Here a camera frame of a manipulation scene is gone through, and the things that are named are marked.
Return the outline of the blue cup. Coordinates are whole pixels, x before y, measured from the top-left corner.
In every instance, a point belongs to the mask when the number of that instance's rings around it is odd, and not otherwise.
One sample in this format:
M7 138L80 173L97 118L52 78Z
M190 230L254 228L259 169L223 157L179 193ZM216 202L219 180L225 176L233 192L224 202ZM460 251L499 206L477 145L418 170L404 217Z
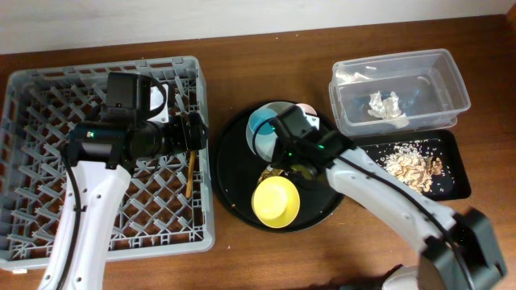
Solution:
M246 139L249 147L252 147L255 134L270 135L274 132L274 129L268 124L268 120L276 116L277 112L269 108L259 108L250 115L246 126Z

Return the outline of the grey plate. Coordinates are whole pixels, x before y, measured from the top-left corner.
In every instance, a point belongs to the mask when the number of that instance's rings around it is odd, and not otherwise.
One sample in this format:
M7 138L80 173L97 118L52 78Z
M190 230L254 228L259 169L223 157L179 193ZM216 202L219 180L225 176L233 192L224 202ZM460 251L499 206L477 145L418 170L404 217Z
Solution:
M292 102L273 101L251 113L246 126L246 140L252 153L266 162L272 163L273 157L279 152L282 142L274 127L268 122L284 110L293 106Z

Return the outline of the food scraps with rice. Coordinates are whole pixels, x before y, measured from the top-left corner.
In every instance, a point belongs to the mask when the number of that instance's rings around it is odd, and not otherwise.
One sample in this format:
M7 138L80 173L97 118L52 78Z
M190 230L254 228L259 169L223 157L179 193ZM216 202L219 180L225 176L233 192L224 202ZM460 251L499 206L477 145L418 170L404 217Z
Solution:
M382 143L364 146L369 157L390 175L420 194L444 192L444 177L451 176L443 153L430 140Z

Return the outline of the yellow bowl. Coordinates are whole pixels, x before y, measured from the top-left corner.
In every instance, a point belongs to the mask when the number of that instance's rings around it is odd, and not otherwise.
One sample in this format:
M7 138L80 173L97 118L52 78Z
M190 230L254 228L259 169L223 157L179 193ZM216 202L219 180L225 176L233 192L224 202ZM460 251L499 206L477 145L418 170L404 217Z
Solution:
M258 184L252 194L251 205L262 224L281 229L295 220L301 199L292 181L283 176L271 176Z

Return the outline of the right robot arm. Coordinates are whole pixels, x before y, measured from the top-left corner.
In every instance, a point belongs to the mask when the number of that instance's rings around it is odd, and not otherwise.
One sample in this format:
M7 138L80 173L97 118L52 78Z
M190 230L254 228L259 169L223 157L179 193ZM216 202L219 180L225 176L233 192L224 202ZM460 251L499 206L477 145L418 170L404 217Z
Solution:
M404 238L418 253L418 265L397 266L356 289L491 289L507 275L491 221L471 208L460 214L416 193L376 164L351 139L323 134L298 106L268 120L277 140L276 168L307 179L324 177Z

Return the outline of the black rectangular tray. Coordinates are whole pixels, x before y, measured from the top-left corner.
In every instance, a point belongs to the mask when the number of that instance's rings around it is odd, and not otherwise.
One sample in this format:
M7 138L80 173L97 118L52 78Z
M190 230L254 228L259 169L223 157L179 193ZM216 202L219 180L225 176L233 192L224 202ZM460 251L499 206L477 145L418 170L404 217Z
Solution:
M451 169L451 177L444 177L444 192L436 194L422 194L434 201L464 199L471 195L471 186L468 181L463 161L460 157L458 144L454 135L448 130L430 130L423 132L399 133L394 135L378 135L358 138L356 143L363 148L368 145L382 143L408 142L430 140L431 147L436 147L438 153L443 153L444 163Z

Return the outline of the grey dishwasher rack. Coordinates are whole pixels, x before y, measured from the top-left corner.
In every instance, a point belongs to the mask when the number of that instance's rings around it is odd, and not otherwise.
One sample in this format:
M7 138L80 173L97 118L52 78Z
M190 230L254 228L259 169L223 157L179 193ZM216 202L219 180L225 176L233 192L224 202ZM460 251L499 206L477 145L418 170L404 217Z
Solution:
M1 92L1 267L48 264L65 194L60 147L68 132L106 99L110 73L138 73L169 85L172 116L208 115L198 60L176 56L13 72ZM108 259L207 251L214 244L207 150L195 160L193 193L185 197L189 155L138 163L119 206Z

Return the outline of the clear plastic bin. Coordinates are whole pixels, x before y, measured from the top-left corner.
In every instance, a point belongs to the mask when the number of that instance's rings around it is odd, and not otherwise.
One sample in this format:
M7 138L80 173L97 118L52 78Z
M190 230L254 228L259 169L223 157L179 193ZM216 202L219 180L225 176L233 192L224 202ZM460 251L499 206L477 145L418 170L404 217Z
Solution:
M348 137L448 128L471 107L456 62L443 48L339 61L328 90L336 125ZM377 91L398 95L408 126L397 129L368 114L369 95Z

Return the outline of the white tissue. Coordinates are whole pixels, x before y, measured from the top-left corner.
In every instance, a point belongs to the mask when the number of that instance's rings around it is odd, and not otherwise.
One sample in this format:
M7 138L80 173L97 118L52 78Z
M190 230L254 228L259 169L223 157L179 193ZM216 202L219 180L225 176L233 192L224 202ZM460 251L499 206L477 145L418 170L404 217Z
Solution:
M394 92L383 94L380 91L369 95L368 114L374 118L379 118L395 126L397 129L409 125L406 114L399 107L399 97Z

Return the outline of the round black tray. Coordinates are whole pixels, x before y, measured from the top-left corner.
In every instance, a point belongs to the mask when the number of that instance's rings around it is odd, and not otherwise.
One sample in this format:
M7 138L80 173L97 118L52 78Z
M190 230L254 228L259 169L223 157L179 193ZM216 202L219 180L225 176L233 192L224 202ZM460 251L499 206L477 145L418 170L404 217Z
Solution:
M263 105L257 103L239 112L219 132L210 150L213 189L228 212L254 228L272 233L307 230L333 214L344 195L322 181L283 172L281 176L290 180L299 192L301 204L296 219L279 229L268 227L258 219L252 209L252 194L268 164L252 153L245 133L249 117Z

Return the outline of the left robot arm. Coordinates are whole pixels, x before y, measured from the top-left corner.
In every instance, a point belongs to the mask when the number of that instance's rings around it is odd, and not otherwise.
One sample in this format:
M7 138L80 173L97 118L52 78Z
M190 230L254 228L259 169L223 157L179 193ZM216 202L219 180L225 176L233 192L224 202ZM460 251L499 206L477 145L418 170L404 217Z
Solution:
M108 75L106 100L60 151L66 194L41 289L101 288L114 220L137 163L206 147L202 114L171 117L172 105L153 77Z

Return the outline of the gold snack wrapper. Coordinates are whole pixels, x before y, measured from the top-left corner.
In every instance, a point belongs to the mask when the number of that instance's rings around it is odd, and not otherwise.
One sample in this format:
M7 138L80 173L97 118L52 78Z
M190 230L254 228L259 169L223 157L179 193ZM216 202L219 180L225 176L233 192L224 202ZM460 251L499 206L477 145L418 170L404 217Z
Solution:
M260 174L260 177L258 178L257 184L262 183L264 180L274 177L274 176L283 176L284 170L278 169L278 168L272 168L270 166L266 167L264 171Z

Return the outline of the pink cup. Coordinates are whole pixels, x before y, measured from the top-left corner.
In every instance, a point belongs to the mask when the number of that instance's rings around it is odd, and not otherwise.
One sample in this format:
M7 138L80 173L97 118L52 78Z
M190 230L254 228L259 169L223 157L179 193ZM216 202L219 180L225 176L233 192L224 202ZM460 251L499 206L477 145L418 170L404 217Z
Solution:
M302 110L302 113L306 116L306 118L318 117L316 110L312 106L306 103L298 103L296 106Z

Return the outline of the wooden chopstick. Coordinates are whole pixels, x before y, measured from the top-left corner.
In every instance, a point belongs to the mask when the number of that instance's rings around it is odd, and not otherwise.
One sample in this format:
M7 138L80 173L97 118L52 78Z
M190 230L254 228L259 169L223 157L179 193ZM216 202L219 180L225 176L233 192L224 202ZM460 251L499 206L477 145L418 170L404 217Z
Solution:
M191 151L189 153L189 166L188 166L188 180L186 184L185 197L190 199L193 193L193 184L194 184L194 167L196 160L197 152Z

